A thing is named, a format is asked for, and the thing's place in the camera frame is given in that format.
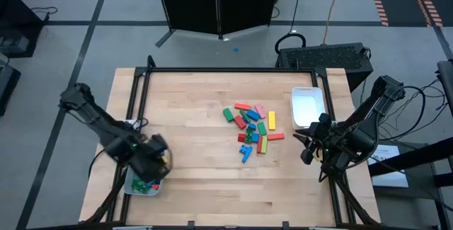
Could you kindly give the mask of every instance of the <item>wooden table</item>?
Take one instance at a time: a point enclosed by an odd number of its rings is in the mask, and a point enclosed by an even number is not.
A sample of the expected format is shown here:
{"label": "wooden table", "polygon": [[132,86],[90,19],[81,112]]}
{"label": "wooden table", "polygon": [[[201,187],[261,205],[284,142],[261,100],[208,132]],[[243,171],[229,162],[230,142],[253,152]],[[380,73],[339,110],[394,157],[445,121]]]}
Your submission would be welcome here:
{"label": "wooden table", "polygon": [[[107,112],[125,119],[134,69],[117,69]],[[328,69],[337,120],[353,111],[343,69]],[[145,134],[161,133],[172,148],[174,169],[158,197],[132,196],[127,224],[196,226],[334,226],[328,181],[318,183],[318,162],[302,163],[303,144],[292,137],[289,100],[295,86],[311,86],[302,73],[153,73],[144,117]],[[142,84],[135,103],[137,114]],[[237,102],[276,112],[277,129],[285,139],[268,143],[267,154],[254,153],[242,163],[240,130],[222,110]],[[115,162],[103,154],[94,164],[80,219],[91,216],[111,189]],[[348,170],[352,193],[379,219],[365,163]],[[117,200],[119,219],[122,196]],[[344,198],[338,191],[343,222]]]}

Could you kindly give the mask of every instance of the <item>toy block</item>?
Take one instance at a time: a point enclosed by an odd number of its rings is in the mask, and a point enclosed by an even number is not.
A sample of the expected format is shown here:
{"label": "toy block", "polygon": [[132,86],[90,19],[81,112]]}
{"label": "toy block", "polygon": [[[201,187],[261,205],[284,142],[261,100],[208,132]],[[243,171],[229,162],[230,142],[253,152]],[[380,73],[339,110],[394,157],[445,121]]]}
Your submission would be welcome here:
{"label": "toy block", "polygon": [[263,136],[263,141],[261,142],[261,153],[266,154],[266,151],[268,150],[268,137],[265,135]]}
{"label": "toy block", "polygon": [[251,129],[251,130],[255,131],[256,130],[256,125],[253,124],[253,123],[250,123],[250,124],[248,124],[247,129]]}
{"label": "toy block", "polygon": [[224,115],[225,115],[226,120],[228,120],[228,122],[233,121],[233,119],[234,119],[233,114],[231,113],[231,111],[228,108],[224,109]]}
{"label": "toy block", "polygon": [[252,146],[246,146],[246,145],[241,146],[241,149],[239,149],[239,152],[241,152],[243,154],[242,163],[245,163],[247,161],[248,157],[250,156],[250,154],[252,152],[252,149],[253,149]]}
{"label": "toy block", "polygon": [[252,143],[252,135],[253,135],[253,130],[247,129],[247,131],[246,131],[246,143],[247,144]]}
{"label": "toy block", "polygon": [[245,142],[246,141],[246,135],[245,134],[239,134],[238,135],[238,142]]}
{"label": "toy block", "polygon": [[252,120],[255,121],[260,119],[260,115],[252,110],[247,110],[247,116],[249,116]]}
{"label": "toy block", "polygon": [[275,130],[275,111],[269,111],[269,130]]}
{"label": "toy block", "polygon": [[247,124],[250,123],[250,118],[247,117],[246,111],[245,111],[245,110],[240,110],[239,112],[240,112],[241,115],[242,115],[243,121],[244,121],[245,123],[247,123]]}
{"label": "toy block", "polygon": [[261,153],[262,145],[263,145],[263,136],[260,135],[260,139],[258,140],[258,146],[256,147],[256,153]]}
{"label": "toy block", "polygon": [[268,140],[269,141],[273,141],[275,139],[284,139],[285,138],[285,134],[283,133],[279,133],[279,134],[269,134],[268,135]]}
{"label": "toy block", "polygon": [[234,117],[234,122],[241,128],[245,128],[246,127],[246,123],[242,120],[241,116],[237,115],[236,117]]}
{"label": "toy block", "polygon": [[260,115],[261,118],[265,118],[266,117],[266,112],[264,111],[263,106],[255,105],[255,109],[256,109],[256,111],[258,112],[258,114]]}
{"label": "toy block", "polygon": [[258,140],[260,139],[259,134],[252,134],[252,142],[258,143]]}
{"label": "toy block", "polygon": [[235,103],[234,107],[236,109],[242,109],[242,110],[250,110],[252,107],[243,103]]}
{"label": "toy block", "polygon": [[266,135],[268,133],[268,132],[266,132],[266,127],[264,126],[264,122],[258,123],[258,130],[260,130],[261,135]]}

